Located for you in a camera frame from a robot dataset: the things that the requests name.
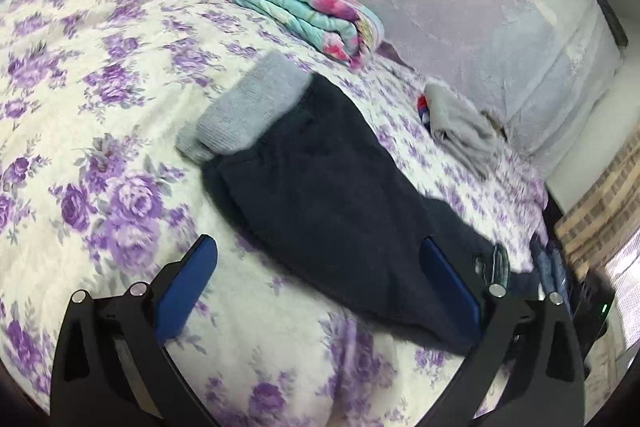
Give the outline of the navy blue sweatpants grey cuffs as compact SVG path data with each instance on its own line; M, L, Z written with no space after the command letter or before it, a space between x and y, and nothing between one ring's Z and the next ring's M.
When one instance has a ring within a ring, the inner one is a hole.
M482 307L454 275L533 299L538 277L418 191L332 82L270 52L177 136L206 192L296 277L416 343L463 355Z

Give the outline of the black device green light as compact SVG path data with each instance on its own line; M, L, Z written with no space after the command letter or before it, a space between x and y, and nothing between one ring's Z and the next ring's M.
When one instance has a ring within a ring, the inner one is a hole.
M614 303L615 289L600 271L589 269L570 295L573 324L584 359L594 343L608 330L608 314Z

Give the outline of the blue jeans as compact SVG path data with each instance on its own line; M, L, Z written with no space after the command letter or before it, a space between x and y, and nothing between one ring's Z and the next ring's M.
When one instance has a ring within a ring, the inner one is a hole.
M560 247L549 239L544 243L538 233L529 242L542 290L546 295L558 293L567 306L570 305L570 280L567 277Z

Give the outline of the folded grey garment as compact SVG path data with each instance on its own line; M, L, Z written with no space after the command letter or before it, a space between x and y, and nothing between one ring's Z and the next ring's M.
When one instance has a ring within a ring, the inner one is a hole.
M489 119L447 86L428 82L418 98L421 124L434 142L485 181L500 150L499 135Z

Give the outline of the purple floral bed sheet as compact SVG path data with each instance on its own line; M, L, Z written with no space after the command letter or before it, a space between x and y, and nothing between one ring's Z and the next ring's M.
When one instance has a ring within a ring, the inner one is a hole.
M518 155L475 180L436 146L424 81L384 58L359 72L224 0L1 0L1 361L47 407L70 295L151 280L201 234L213 280L169 346L227 426L410 426L460 365L358 319L224 223L178 131L267 52L320 72L423 194L532 269L546 190Z

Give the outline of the folded floral turquoise pink quilt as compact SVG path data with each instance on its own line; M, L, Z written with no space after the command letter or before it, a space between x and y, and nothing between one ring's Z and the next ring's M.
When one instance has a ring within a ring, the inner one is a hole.
M227 0L268 16L324 55L360 69L380 47L384 26L356 0Z

